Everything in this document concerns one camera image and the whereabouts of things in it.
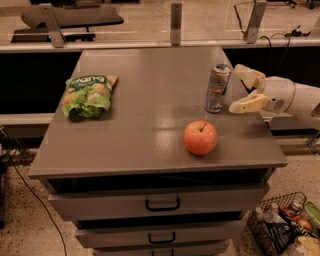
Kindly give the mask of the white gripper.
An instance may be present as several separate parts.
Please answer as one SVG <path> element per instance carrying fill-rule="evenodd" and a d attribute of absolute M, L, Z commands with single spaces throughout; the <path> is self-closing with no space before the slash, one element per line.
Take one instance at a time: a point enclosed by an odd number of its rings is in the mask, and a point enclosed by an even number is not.
<path fill-rule="evenodd" d="M 272 113 L 284 113 L 293 101 L 295 84 L 281 77 L 268 77 L 265 74 L 242 64 L 234 68 L 239 79 L 248 89 L 257 88 L 260 93 L 251 93 L 238 101 L 234 101 L 229 111 L 234 114 L 257 112 L 264 108 Z"/>

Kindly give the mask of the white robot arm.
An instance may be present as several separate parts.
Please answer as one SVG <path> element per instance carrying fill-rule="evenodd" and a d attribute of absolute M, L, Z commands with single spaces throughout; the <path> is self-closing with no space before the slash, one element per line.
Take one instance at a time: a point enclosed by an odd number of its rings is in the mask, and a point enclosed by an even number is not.
<path fill-rule="evenodd" d="M 290 79 L 270 76 L 237 64 L 236 75 L 252 92 L 246 97 L 234 101 L 229 111 L 244 114 L 264 110 L 276 114 L 292 115 L 302 124 L 320 129 L 320 89 L 293 82 Z"/>

